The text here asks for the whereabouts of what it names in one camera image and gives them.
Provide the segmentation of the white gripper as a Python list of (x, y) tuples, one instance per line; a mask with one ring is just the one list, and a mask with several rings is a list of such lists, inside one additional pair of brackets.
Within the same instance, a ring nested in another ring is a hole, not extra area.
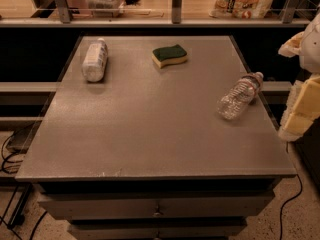
[[(287, 40), (278, 54), (292, 58), (299, 56), (300, 66), (310, 73), (320, 73), (320, 14), (301, 31)], [(291, 87), (283, 112), (278, 136), (293, 142), (304, 135), (320, 117), (320, 75), (311, 75), (304, 82), (296, 80)]]

